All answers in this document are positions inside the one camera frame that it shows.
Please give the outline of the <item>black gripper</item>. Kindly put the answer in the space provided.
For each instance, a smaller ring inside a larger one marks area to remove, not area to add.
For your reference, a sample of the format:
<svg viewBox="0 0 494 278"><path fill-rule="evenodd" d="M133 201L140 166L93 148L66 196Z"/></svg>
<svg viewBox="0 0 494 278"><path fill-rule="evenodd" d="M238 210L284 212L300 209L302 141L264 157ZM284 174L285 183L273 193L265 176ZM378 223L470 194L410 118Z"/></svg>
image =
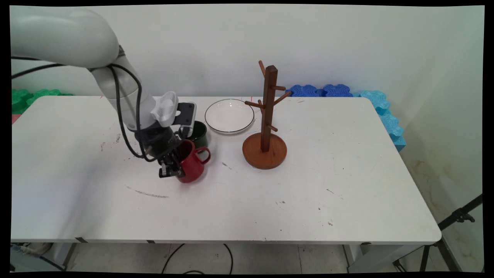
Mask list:
<svg viewBox="0 0 494 278"><path fill-rule="evenodd" d="M186 159L187 144L180 144L180 129L173 131L170 127L151 125L140 132L135 131L135 138L142 145L146 161L159 161L159 178L185 176L179 159Z"/></svg>

